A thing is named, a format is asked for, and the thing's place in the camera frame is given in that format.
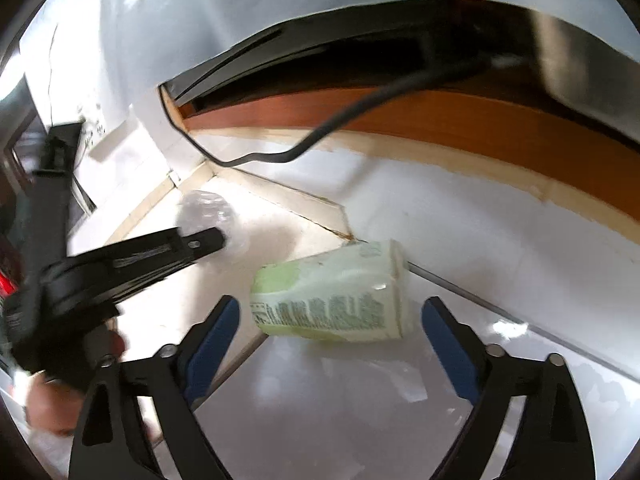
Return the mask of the person left hand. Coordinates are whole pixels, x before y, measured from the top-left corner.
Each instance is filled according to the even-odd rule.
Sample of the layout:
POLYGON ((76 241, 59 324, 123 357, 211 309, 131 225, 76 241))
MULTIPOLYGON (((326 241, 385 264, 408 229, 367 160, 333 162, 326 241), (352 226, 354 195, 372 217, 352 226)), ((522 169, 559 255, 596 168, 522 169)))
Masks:
POLYGON ((25 403, 25 419, 35 430, 71 436, 78 423, 85 393, 40 372, 32 376, 25 403))

